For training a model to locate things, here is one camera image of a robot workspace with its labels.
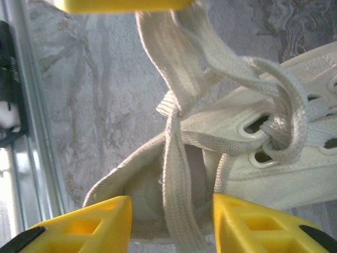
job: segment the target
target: yellow plastic piece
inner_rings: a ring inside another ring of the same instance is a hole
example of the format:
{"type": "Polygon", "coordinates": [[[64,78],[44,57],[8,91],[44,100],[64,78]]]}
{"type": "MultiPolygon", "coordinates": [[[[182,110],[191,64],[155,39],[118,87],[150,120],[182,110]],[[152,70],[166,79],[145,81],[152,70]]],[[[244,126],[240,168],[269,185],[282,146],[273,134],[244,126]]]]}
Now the yellow plastic piece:
{"type": "Polygon", "coordinates": [[[46,231],[21,253],[127,253],[131,224],[130,197],[116,197],[36,224],[46,231]]]}
{"type": "Polygon", "coordinates": [[[301,218],[224,194],[213,196],[218,253],[328,253],[299,228],[301,218]]]}
{"type": "Polygon", "coordinates": [[[194,0],[46,0],[68,13],[116,13],[183,9],[194,0]]]}

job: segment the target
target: shoelace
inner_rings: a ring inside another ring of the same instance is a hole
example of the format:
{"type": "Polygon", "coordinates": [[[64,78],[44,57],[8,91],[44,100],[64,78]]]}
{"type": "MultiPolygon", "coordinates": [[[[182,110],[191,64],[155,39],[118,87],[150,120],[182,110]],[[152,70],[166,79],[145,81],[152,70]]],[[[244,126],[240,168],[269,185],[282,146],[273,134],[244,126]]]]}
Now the shoelace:
{"type": "MultiPolygon", "coordinates": [[[[270,136],[263,149],[274,161],[293,163],[305,144],[322,147],[337,137],[337,129],[325,122],[328,102],[324,98],[308,102],[302,84],[278,64],[235,55],[213,31],[202,1],[179,12],[137,13],[136,19],[143,46],[170,88],[157,108],[168,117],[162,186],[167,228],[179,252],[214,252],[194,217],[191,171],[183,142],[188,133],[182,133],[181,120],[210,87],[231,78],[273,99],[276,110],[261,127],[270,136]],[[202,70],[199,57],[209,70],[202,70]],[[274,79],[260,79],[263,72],[274,79]]],[[[197,146],[229,155],[249,150],[228,145],[215,149],[208,143],[197,146]]]]}

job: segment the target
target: shoe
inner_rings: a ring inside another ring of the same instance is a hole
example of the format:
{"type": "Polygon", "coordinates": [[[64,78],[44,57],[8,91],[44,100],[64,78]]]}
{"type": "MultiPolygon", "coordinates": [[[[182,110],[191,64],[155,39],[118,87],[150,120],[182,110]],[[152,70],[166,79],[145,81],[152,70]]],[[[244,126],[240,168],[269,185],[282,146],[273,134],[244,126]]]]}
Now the shoe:
{"type": "Polygon", "coordinates": [[[136,18],[170,88],[157,108],[166,130],[101,179],[84,207],[131,196],[133,240],[212,252],[214,192],[275,209],[337,198],[337,43],[279,66],[236,56],[202,2],[136,18]],[[242,87],[183,120],[224,77],[242,87]]]}

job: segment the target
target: black object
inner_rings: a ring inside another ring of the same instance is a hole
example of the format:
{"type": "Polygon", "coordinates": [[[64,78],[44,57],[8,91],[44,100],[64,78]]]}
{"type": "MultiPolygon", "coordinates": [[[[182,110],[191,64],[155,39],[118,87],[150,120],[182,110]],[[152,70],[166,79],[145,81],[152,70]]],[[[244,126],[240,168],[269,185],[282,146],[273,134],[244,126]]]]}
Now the black object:
{"type": "Polygon", "coordinates": [[[36,227],[26,230],[0,248],[0,253],[19,253],[44,231],[46,231],[45,227],[36,227]]]}
{"type": "Polygon", "coordinates": [[[329,253],[337,253],[337,241],[328,234],[306,225],[300,225],[300,228],[313,240],[319,243],[329,253]]]}
{"type": "Polygon", "coordinates": [[[20,74],[15,54],[15,46],[9,25],[0,21],[0,102],[7,102],[8,111],[13,105],[18,107],[20,125],[11,125],[6,128],[0,124],[0,148],[15,141],[28,132],[25,103],[21,88],[20,74]]]}

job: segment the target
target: gray marble surface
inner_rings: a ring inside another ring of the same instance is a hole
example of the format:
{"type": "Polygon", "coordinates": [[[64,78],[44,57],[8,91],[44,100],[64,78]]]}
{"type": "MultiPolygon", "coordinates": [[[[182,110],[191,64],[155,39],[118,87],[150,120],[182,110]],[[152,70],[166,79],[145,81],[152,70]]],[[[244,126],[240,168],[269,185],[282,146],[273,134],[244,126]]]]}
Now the gray marble surface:
{"type": "MultiPolygon", "coordinates": [[[[43,0],[27,2],[72,210],[97,180],[164,129],[155,107],[167,89],[141,47],[133,15],[68,15],[43,0]]],[[[215,29],[239,55],[282,62],[337,40],[335,0],[212,2],[215,29]]],[[[234,87],[217,86],[202,103],[234,87]]],[[[288,212],[337,238],[337,201],[288,212]]],[[[131,245],[130,252],[158,249],[131,245]]]]}

